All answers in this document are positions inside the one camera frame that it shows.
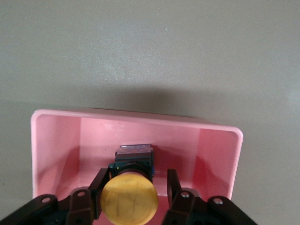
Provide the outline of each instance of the pink bin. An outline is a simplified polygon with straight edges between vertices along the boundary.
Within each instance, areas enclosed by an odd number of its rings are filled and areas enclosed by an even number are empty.
[[[201,119],[102,109],[38,110],[31,118],[33,197],[59,200],[89,186],[99,169],[114,161],[120,145],[149,143],[154,149],[159,206],[148,223],[157,225],[168,210],[167,169],[176,169],[183,188],[203,200],[231,198],[243,140],[236,127]],[[101,214],[94,224],[110,225]]]

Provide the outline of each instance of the gray floor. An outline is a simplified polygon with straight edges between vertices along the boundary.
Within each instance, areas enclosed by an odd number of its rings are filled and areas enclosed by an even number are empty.
[[[34,110],[97,107],[239,127],[232,200],[259,224],[299,223],[300,1],[1,1],[0,15],[0,218],[31,198]]]

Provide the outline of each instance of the yellow button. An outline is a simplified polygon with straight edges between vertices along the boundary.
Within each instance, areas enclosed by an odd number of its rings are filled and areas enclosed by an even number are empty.
[[[144,225],[158,208],[154,185],[137,174],[121,174],[103,188],[101,208],[115,225]]]

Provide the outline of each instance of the gray table surface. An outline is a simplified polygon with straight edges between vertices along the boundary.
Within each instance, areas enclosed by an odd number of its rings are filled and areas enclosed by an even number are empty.
[[[244,133],[232,200],[300,221],[300,1],[1,1],[0,218],[31,199],[30,117],[97,107]]]

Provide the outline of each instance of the yellow round cap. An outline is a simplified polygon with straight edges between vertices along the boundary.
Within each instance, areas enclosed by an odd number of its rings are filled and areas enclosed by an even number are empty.
[[[121,174],[104,186],[101,208],[115,225],[144,225],[156,213],[158,194],[147,178]]]

